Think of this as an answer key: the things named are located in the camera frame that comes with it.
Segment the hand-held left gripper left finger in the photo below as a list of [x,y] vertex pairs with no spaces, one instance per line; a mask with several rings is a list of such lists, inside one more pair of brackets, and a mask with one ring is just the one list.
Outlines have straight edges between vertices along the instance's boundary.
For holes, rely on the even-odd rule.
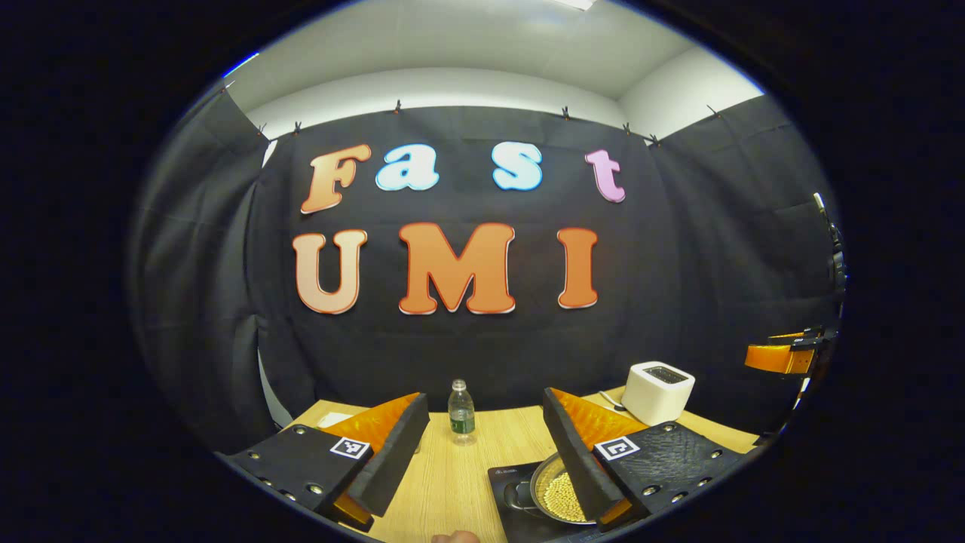
[[410,393],[327,428],[293,424],[225,460],[297,505],[368,532],[428,422],[427,395]]

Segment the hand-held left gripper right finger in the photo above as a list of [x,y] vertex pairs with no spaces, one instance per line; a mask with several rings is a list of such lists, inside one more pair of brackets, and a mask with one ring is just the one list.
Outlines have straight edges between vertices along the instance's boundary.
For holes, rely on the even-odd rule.
[[603,532],[692,501],[755,459],[678,422],[647,426],[545,388],[542,417],[577,501]]

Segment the steel pot with soybeans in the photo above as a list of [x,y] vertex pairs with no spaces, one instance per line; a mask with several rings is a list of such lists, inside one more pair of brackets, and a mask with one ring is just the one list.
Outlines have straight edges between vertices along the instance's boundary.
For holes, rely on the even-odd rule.
[[504,488],[503,500],[510,509],[538,518],[572,525],[593,525],[580,505],[568,470],[559,454],[542,461],[530,477]]

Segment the black induction cooktop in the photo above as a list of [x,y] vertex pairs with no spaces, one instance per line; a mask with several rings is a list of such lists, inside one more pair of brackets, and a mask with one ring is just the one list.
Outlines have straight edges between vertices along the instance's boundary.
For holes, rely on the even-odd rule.
[[602,533],[593,523],[566,523],[544,514],[530,493],[538,462],[490,468],[494,502],[507,543],[590,543]]

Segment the clear plastic water bottle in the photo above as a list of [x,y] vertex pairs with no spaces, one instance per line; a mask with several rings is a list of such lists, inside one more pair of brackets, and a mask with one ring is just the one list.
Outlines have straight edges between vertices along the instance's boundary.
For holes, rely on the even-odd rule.
[[476,442],[475,406],[464,379],[452,382],[448,399],[449,429],[456,446],[472,446]]

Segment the white toaster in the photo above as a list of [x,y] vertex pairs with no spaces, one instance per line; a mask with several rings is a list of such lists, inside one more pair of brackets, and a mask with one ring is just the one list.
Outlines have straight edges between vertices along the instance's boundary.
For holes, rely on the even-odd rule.
[[621,405],[648,426],[675,422],[685,411],[696,379],[661,361],[639,362],[630,367]]

